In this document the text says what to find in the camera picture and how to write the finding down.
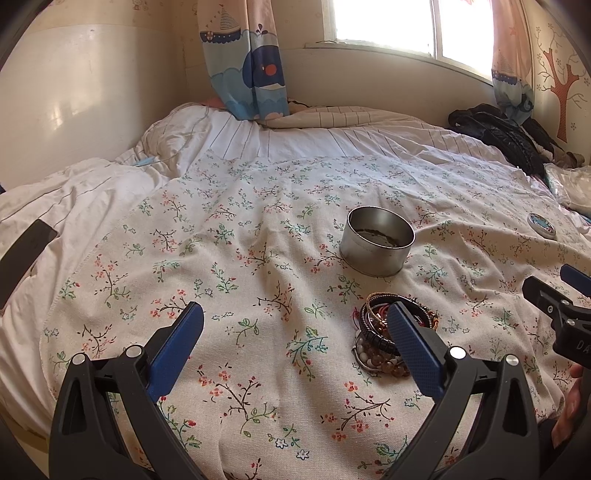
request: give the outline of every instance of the blue gripper pad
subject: blue gripper pad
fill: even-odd
[[[591,278],[583,272],[566,264],[560,269],[560,278],[586,297],[591,297]]]
[[[154,357],[147,393],[154,403],[173,389],[184,364],[203,331],[203,309],[191,302],[175,322],[175,327]]]
[[[388,309],[388,333],[396,344],[396,348],[407,364],[418,389],[434,400],[442,398],[444,389],[443,365],[419,333],[419,328],[407,308],[401,303],[393,303]]]

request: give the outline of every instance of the bed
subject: bed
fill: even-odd
[[[360,205],[415,229],[395,277],[362,275],[339,254]],[[557,241],[528,226],[531,212],[554,224]],[[411,378],[355,362],[353,317],[372,292],[418,297],[438,312],[444,341],[477,358],[516,354],[540,420],[570,386],[549,318],[521,284],[536,275],[589,306],[558,273],[564,263],[591,270],[589,241],[497,149],[413,117],[313,108],[265,126],[182,105],[115,162],[87,160],[3,194],[0,254],[39,217],[59,237],[0,327],[2,402],[39,434],[72,355],[144,344],[192,300],[205,329],[157,406],[212,479],[375,478],[396,460],[432,402]],[[116,395],[112,407],[147,465]]]

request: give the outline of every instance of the metal tin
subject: metal tin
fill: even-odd
[[[548,220],[537,213],[530,213],[527,216],[527,223],[533,228],[538,234],[547,238],[548,240],[556,239],[556,229]]]
[[[380,207],[357,207],[347,216],[340,254],[361,273],[390,277],[402,269],[413,243],[413,227],[400,215]]]

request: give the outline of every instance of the wallpaper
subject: wallpaper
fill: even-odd
[[[203,47],[197,25],[197,0],[173,0],[173,30],[179,35],[183,48],[185,67],[205,63]]]
[[[524,2],[534,64],[534,118],[564,148],[591,155],[591,78],[563,30],[535,2]]]
[[[171,31],[171,0],[54,0],[34,20],[27,33],[85,24]]]

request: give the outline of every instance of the dark clothing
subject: dark clothing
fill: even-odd
[[[544,149],[548,150],[550,153],[554,153],[554,145],[559,147],[558,143],[556,143],[552,137],[548,135],[546,130],[544,130],[544,127],[542,127],[533,118],[528,118],[521,126],[526,132],[529,133],[530,137],[533,138],[538,145],[544,147]]]
[[[468,110],[452,112],[448,120],[454,132],[498,148],[509,163],[527,175],[545,178],[544,157],[519,125],[498,108],[481,103]]]

